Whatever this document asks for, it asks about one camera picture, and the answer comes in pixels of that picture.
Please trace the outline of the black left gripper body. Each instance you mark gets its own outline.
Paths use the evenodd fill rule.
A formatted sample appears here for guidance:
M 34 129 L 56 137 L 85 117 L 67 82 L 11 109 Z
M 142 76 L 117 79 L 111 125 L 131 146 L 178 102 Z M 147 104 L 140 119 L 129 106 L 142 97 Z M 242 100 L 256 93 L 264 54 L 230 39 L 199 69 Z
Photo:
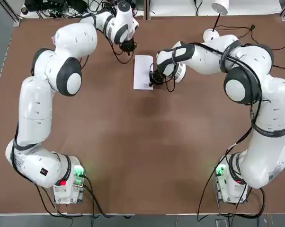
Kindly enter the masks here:
M 120 50 L 123 52 L 126 52 L 128 56 L 130 53 L 134 52 L 137 47 L 137 43 L 134 41 L 134 39 L 125 40 L 123 43 L 120 44 Z

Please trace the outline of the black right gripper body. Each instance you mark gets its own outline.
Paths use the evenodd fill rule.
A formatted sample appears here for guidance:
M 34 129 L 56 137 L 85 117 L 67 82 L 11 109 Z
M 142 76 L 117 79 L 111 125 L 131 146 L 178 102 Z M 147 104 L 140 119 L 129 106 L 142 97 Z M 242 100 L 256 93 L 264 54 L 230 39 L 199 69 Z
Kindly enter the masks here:
M 153 80 L 155 83 L 165 83 L 166 82 L 166 75 L 159 72 L 158 70 L 155 70 L 153 72 Z

